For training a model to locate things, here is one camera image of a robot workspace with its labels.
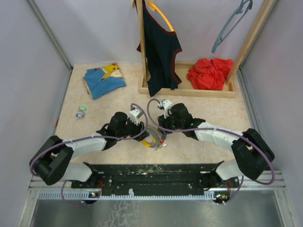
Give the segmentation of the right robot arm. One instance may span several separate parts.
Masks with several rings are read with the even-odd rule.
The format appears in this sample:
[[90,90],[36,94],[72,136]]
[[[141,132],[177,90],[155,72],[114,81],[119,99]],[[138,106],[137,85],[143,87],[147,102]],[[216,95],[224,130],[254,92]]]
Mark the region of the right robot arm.
[[158,127],[167,132],[183,133],[186,137],[197,141],[210,142],[233,153],[234,158],[221,162],[212,174],[212,183],[223,187],[229,179],[245,176],[255,182],[265,170],[270,170],[275,180],[272,161],[273,151],[261,135],[252,128],[245,131],[232,131],[210,124],[204,119],[194,118],[183,103],[173,104],[164,99],[158,104],[163,115],[157,118]]

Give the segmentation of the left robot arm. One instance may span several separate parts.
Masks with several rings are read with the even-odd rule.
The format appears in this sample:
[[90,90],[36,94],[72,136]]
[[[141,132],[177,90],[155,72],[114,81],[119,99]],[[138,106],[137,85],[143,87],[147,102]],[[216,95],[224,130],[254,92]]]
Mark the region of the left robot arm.
[[134,108],[129,114],[117,112],[101,130],[87,137],[63,140],[51,136],[30,160],[30,172],[46,185],[60,180],[78,181],[92,188],[98,184],[97,171],[88,163],[71,160],[95,151],[108,150],[122,140],[142,140],[144,123],[139,121],[143,111]]

